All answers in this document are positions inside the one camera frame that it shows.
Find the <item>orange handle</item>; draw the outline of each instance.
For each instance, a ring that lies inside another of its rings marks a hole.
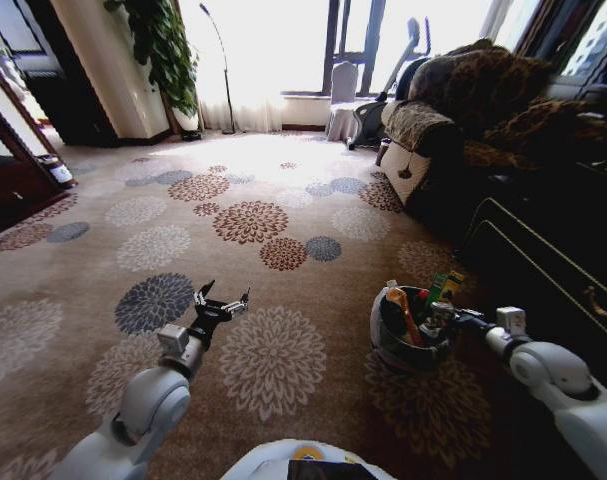
[[[414,323],[414,319],[412,318],[412,313],[410,312],[410,307],[407,301],[407,294],[401,290],[400,288],[391,288],[388,290],[385,295],[388,301],[395,303],[401,310],[403,310],[403,316],[405,318],[405,326],[407,327],[407,331],[410,334],[410,339],[412,340],[412,344],[417,347],[423,346],[423,338],[421,337],[421,332]]]

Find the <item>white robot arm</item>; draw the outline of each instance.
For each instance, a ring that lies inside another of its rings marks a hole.
[[[569,350],[525,335],[525,312],[499,308],[501,326],[476,323],[491,349],[509,362],[514,377],[554,415],[557,428],[594,475],[607,480],[607,389]]]
[[[81,440],[56,467],[53,480],[145,478],[150,458],[190,402],[189,382],[201,366],[214,329],[244,312],[249,290],[236,302],[206,300],[214,281],[194,294],[197,318],[190,328],[167,324],[158,334],[159,366],[136,374],[125,388],[119,411]]]

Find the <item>white curtain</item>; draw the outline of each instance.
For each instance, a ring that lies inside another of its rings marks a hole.
[[[230,98],[236,128],[281,130],[278,57],[279,9],[275,0],[204,0],[216,22],[228,60]],[[198,0],[180,0],[188,41],[198,51],[197,93],[207,128],[229,128],[221,46]]]

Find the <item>patterned carpet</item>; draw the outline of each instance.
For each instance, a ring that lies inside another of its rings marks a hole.
[[[221,326],[153,479],[218,478],[259,443],[332,443],[399,478],[499,478],[518,395],[478,345],[407,376],[371,353],[385,281],[426,286],[449,246],[401,212],[374,153],[318,134],[63,148],[80,186],[0,235],[0,479],[44,479],[153,366],[192,288],[251,286]],[[477,306],[468,273],[459,303]]]

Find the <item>green leaves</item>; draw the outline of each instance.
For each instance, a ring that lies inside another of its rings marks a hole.
[[[109,12],[123,6],[134,36],[134,58],[141,65],[151,60],[148,76],[165,92],[172,107],[187,116],[196,113],[196,59],[191,58],[183,22],[169,0],[105,0]]]

